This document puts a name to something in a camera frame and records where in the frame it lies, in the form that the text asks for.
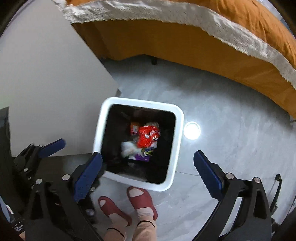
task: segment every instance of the round light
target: round light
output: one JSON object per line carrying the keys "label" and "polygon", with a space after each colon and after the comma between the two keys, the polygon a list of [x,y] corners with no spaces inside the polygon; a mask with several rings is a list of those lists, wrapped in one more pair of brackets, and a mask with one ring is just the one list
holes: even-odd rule
{"label": "round light", "polygon": [[196,140],[200,136],[200,133],[200,125],[194,121],[190,121],[184,126],[184,135],[190,140]]}

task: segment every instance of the person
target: person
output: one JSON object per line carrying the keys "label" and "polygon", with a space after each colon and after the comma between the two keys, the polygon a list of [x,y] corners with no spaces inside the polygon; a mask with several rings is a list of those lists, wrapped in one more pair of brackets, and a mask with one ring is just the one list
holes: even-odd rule
{"label": "person", "polygon": [[[149,192],[136,187],[129,187],[126,192],[138,214],[138,225],[133,241],[156,241],[157,211]],[[107,229],[104,236],[104,241],[124,241],[126,239],[125,227],[131,225],[132,218],[106,196],[99,197],[98,203],[102,212],[112,221],[111,227]]]}

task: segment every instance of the sock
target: sock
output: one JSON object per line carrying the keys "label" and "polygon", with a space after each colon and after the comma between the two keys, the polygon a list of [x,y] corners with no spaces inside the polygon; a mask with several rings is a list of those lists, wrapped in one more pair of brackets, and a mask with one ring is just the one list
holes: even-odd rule
{"label": "sock", "polygon": [[[129,196],[130,197],[137,197],[137,196],[140,196],[142,195],[143,192],[137,188],[133,188],[129,191]],[[140,216],[151,216],[153,217],[154,216],[154,212],[152,210],[152,208],[150,207],[143,207],[143,208],[139,208],[139,209],[136,209],[137,213],[138,213],[138,217]]]}
{"label": "sock", "polygon": [[[101,200],[100,206],[102,207],[105,203],[106,203],[105,200]],[[128,222],[123,217],[118,215],[117,213],[111,213],[108,217],[111,219],[112,223],[116,223],[116,224],[124,226],[124,227],[127,226],[127,224],[128,224]]]}

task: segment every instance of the red plastic wrapper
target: red plastic wrapper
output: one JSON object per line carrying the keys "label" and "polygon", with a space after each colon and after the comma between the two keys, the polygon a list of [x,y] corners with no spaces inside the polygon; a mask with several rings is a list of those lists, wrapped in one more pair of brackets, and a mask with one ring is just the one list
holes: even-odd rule
{"label": "red plastic wrapper", "polygon": [[160,137],[159,129],[156,126],[142,126],[139,128],[138,134],[137,146],[139,148],[150,147]]}

